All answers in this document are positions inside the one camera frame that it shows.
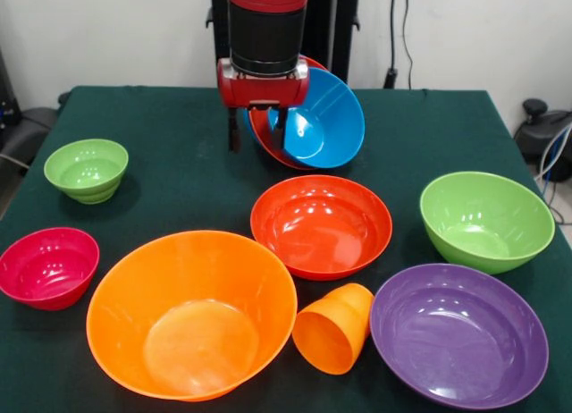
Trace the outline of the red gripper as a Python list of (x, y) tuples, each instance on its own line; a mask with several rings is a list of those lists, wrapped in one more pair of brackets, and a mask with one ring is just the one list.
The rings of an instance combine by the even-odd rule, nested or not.
[(308, 92), (310, 71), (307, 61), (300, 57), (295, 69), (285, 76), (257, 77), (234, 68), (230, 58), (217, 62), (218, 89), (223, 103), (228, 108), (229, 150), (240, 151), (240, 128), (237, 121), (237, 108), (254, 106), (279, 107), (277, 120), (272, 131), (272, 141), (276, 148), (283, 149), (285, 128), (289, 108), (301, 105)]

